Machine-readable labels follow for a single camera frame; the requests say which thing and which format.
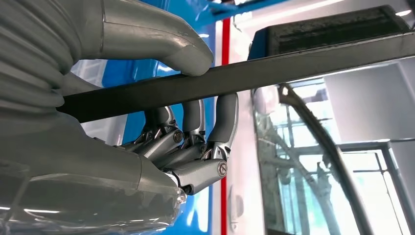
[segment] dark steel beam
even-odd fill
[[[415,56],[415,33],[322,47],[65,96],[58,110],[80,122],[119,116]]]

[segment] plastic wrap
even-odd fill
[[[150,235],[174,223],[186,195],[176,187],[70,174],[30,176],[0,160],[0,234]]]

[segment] robotic finger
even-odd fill
[[[185,144],[194,145],[196,143],[205,143],[205,105],[203,100],[188,101],[183,105],[183,132]]]
[[[196,105],[187,104],[193,107],[192,111],[187,112],[196,116]],[[200,138],[199,119],[189,122],[189,128],[185,136],[193,143],[189,143],[181,151],[173,153],[174,160],[163,169],[168,174],[174,175],[177,184],[185,193],[189,195],[196,194],[202,189],[215,183],[226,176],[228,167],[227,160],[231,152],[231,145],[235,137],[238,126],[238,96],[237,94],[222,95],[217,98],[216,103],[216,124],[205,145],[204,141],[195,142]]]
[[[145,111],[144,115],[146,123],[142,133],[135,141],[122,147],[153,162],[178,147],[183,140],[183,133],[169,106]]]

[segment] white ceiling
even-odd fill
[[[313,19],[356,11],[381,5],[390,5],[396,12],[409,10],[405,0],[288,0],[252,12],[252,18],[237,24],[253,38],[256,31],[270,25]],[[413,14],[403,16],[410,25]]]

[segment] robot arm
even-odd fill
[[[204,169],[224,163],[230,144],[221,142],[221,159],[210,154],[214,142],[196,149],[203,144],[199,125],[185,131],[197,137],[182,147],[168,108],[147,112],[156,117],[146,129],[153,137],[129,146],[90,138],[76,119],[56,111],[63,98],[54,90],[65,86],[79,59],[155,58],[184,74],[203,74],[213,55],[182,19],[130,0],[3,0],[0,21],[0,233],[166,227],[178,216],[184,190],[196,193],[222,177],[217,165]]]

